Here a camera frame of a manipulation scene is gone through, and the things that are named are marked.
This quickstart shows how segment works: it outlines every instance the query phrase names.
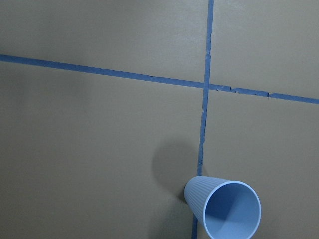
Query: gray surface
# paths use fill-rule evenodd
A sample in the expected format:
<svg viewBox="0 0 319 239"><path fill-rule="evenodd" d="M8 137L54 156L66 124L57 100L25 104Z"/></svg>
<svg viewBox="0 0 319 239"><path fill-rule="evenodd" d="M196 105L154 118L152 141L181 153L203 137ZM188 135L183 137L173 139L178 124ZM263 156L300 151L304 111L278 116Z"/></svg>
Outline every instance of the gray surface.
<svg viewBox="0 0 319 239"><path fill-rule="evenodd" d="M204 174L255 189L255 239L318 238L318 119L318 105L210 92Z"/></svg>
<svg viewBox="0 0 319 239"><path fill-rule="evenodd" d="M0 54L203 81L205 0L0 2Z"/></svg>
<svg viewBox="0 0 319 239"><path fill-rule="evenodd" d="M0 84L0 238L190 236L201 89L3 62Z"/></svg>
<svg viewBox="0 0 319 239"><path fill-rule="evenodd" d="M211 83L319 99L319 1L215 0Z"/></svg>

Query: blue tape strip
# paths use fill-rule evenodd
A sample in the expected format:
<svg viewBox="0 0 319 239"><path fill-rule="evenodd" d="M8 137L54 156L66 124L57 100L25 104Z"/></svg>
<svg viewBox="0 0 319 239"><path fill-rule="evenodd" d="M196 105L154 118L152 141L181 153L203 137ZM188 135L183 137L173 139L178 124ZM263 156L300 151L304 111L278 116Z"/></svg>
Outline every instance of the blue tape strip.
<svg viewBox="0 0 319 239"><path fill-rule="evenodd" d="M131 72L125 72L125 71L116 71L116 70L103 69L103 68L97 68L97 67L81 66L81 65L61 63L61 62L55 62L55 61L45 61L45 60L38 60L38 59L18 57L18 56L0 55L0 61L20 63L20 64L33 65L33 66L43 66L43 67L69 70L69 71L79 71L79 72L93 73L93 74L99 74L99 75L116 76L116 77L123 77L123 78L143 80L143 81L159 82L159 83L166 83L171 85L188 86L188 87L196 87L196 88L204 87L204 83L202 82L186 81L186 80L167 78L167 77L156 77L156 76L149 76L149 75L137 74L137 73L131 73Z"/></svg>
<svg viewBox="0 0 319 239"><path fill-rule="evenodd" d="M201 115L200 124L200 137L199 137L199 150L198 150L198 162L197 162L197 176L202 174L203 166L203 145L205 142L205 129L207 119L207 105L209 94L209 78L210 78L210 51L211 51L211 35L213 32L213 12L214 12L214 0L208 1L208 16L207 16L207 34L206 34L206 55L205 55L205 75L204 75L204 88L203 88L203 111ZM191 238L197 239L197 218L193 217Z"/></svg>
<svg viewBox="0 0 319 239"><path fill-rule="evenodd" d="M216 90L216 91L226 91L231 93L252 95L252 96L269 97L269 98L282 99L287 101L299 101L299 102L305 102L305 103L319 104L319 99L307 98L307 97L301 97L301 96L292 96L292 95L279 94L279 93L270 94L267 91L255 91L255 90L244 89L244 88L232 89L230 86L220 86L220 85L213 85L213 84L209 85L209 89Z"/></svg>

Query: cup opening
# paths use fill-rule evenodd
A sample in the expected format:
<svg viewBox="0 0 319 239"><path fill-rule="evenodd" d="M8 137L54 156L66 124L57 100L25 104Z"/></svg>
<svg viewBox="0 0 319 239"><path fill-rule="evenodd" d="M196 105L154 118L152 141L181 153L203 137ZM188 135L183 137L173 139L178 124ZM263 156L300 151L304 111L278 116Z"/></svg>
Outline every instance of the cup opening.
<svg viewBox="0 0 319 239"><path fill-rule="evenodd" d="M249 239L261 218L261 205L247 184L229 181L212 192L204 210L204 227L213 239Z"/></svg>

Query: ribbed cup exterior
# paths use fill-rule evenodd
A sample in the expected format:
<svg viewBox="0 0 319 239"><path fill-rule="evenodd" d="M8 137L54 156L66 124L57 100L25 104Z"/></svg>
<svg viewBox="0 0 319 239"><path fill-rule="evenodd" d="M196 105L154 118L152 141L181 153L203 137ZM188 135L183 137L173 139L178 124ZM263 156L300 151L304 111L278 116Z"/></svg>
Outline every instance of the ribbed cup exterior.
<svg viewBox="0 0 319 239"><path fill-rule="evenodd" d="M207 197L217 186L228 181L221 178L197 176L186 184L184 189L185 199L202 225L204 225L203 210Z"/></svg>

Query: plastic cup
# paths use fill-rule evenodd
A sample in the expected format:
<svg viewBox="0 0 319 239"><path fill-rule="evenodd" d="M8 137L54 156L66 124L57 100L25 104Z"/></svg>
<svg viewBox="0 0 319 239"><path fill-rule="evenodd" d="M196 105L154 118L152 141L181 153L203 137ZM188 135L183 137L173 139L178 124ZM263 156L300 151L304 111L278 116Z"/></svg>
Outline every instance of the plastic cup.
<svg viewBox="0 0 319 239"><path fill-rule="evenodd" d="M246 183L197 176L184 196L212 239L250 239L260 223L260 200Z"/></svg>

